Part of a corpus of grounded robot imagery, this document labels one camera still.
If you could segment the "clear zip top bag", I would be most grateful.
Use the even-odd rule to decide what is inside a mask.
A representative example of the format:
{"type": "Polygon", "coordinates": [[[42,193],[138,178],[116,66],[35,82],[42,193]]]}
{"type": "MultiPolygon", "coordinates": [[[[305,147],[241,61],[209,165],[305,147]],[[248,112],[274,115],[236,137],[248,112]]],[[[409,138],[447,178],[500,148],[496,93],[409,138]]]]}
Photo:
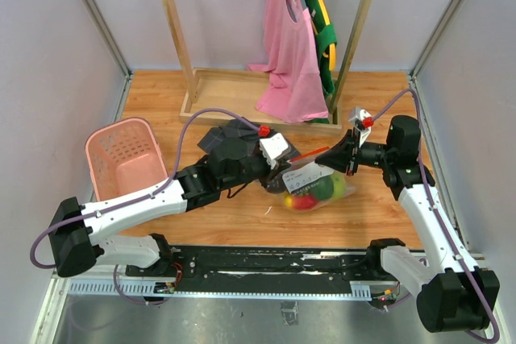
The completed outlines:
{"type": "Polygon", "coordinates": [[[336,200],[331,199],[331,195],[333,193],[331,175],[336,171],[315,163],[316,157],[329,149],[329,147],[319,148],[315,151],[306,153],[305,155],[295,157],[289,161],[291,163],[291,168],[282,177],[286,187],[285,192],[281,193],[283,204],[285,195],[311,195],[318,201],[318,204],[313,209],[309,210],[295,210],[293,208],[287,208],[286,206],[285,208],[294,212],[308,212],[328,205],[334,201],[349,197],[356,191],[356,187],[346,181],[347,191],[345,196],[336,200]]]}

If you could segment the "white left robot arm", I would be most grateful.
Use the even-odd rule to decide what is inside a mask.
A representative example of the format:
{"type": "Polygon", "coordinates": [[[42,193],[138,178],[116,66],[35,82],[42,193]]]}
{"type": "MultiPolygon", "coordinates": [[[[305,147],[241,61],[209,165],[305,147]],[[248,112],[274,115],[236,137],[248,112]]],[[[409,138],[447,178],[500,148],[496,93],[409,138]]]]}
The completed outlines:
{"type": "Polygon", "coordinates": [[[84,205],[75,197],[63,200],[48,234],[58,276],[78,276],[96,265],[129,265],[147,268],[155,276],[167,274],[173,257],[163,236],[127,237],[122,231],[207,206],[222,192],[255,180],[266,186],[286,166],[291,151],[281,134],[260,139],[253,149],[242,139],[224,139],[196,164],[151,187],[84,205]]]}

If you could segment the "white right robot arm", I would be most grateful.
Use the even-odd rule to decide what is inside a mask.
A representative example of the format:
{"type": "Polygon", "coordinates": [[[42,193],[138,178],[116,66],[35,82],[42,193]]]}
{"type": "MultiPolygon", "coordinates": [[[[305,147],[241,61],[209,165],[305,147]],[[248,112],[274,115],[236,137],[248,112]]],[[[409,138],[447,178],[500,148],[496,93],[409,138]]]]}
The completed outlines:
{"type": "Polygon", "coordinates": [[[394,199],[409,215],[427,256],[420,262],[397,238],[370,243],[366,272],[376,280],[390,274],[416,300],[418,316],[431,333],[464,331],[474,334],[493,329],[490,343],[500,338],[494,316],[500,283],[492,270],[482,269],[460,241],[446,217],[435,181],[420,156],[421,129],[416,118],[391,119],[386,142],[367,140],[375,122],[369,112],[357,110],[349,119],[353,128],[317,164],[348,176],[360,165],[379,168],[394,199]]]}

